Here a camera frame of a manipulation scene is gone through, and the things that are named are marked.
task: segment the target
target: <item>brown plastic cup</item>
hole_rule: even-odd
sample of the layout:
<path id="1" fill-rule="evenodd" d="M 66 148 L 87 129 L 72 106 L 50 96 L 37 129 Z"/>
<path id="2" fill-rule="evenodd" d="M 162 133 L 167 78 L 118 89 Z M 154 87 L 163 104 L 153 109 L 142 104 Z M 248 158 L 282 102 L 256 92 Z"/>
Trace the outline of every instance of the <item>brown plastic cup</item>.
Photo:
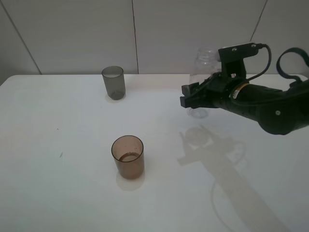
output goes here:
<path id="1" fill-rule="evenodd" d="M 133 135 L 118 138 L 112 145 L 114 157 L 120 175 L 125 179 L 136 179 L 144 171 L 144 145 Z"/>

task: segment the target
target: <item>gray plastic cup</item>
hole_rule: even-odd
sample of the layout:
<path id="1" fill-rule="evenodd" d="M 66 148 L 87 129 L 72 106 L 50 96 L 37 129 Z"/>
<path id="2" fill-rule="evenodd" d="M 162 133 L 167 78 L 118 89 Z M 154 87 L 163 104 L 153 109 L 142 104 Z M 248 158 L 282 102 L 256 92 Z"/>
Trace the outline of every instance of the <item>gray plastic cup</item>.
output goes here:
<path id="1" fill-rule="evenodd" d="M 120 100 L 126 93 L 124 70 L 118 66 L 110 66 L 102 71 L 102 76 L 108 96 Z"/>

